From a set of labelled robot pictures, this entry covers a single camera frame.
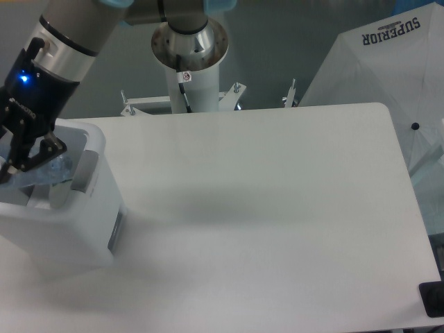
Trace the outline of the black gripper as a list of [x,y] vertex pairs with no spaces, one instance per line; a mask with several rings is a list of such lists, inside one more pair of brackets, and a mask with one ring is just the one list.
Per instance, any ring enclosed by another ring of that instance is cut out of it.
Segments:
[[[36,55],[36,50],[22,49],[4,81],[1,108],[11,111],[1,121],[7,128],[1,126],[1,184],[14,172],[37,169],[67,151],[52,130],[80,83],[35,64]],[[23,134],[16,134],[21,121]],[[37,152],[31,153],[35,140],[42,136]]]

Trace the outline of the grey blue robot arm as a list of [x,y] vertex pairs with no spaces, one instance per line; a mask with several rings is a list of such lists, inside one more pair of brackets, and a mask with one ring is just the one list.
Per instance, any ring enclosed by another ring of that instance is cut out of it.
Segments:
[[211,14],[235,6],[235,1],[50,1],[1,87],[1,131],[12,135],[1,182],[66,151],[54,135],[56,119],[119,22],[158,24],[152,50],[172,69],[185,112],[195,112],[189,81],[228,50],[226,33]]

